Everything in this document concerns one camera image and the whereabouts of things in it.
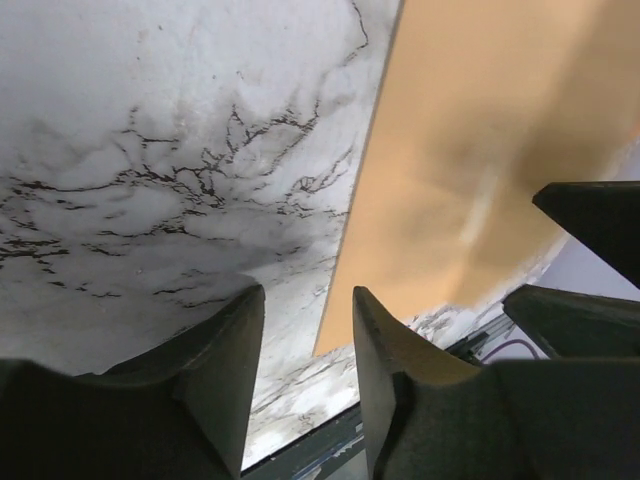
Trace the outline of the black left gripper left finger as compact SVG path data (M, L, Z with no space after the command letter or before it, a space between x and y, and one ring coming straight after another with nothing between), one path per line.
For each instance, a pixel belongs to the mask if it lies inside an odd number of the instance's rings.
M106 372L1 363L5 479L237 479L265 317L253 285Z

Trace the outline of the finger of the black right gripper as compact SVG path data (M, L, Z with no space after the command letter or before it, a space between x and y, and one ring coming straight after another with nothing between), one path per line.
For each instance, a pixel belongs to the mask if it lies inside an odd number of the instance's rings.
M639 278L637 181L552 182L532 203L624 278Z
M504 313L550 358L637 358L639 303L523 285Z

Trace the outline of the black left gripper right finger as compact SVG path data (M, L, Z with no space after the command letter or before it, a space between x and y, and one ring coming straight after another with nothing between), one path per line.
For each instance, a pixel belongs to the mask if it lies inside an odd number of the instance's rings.
M373 479L635 479L639 356L474 366L353 292Z

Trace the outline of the brown paper envelope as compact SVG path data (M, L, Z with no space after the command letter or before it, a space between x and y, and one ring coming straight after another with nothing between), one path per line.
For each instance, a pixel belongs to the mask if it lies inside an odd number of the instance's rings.
M477 315L557 248L534 193L611 176L638 132L637 2L405 2L315 354L351 343L357 286Z

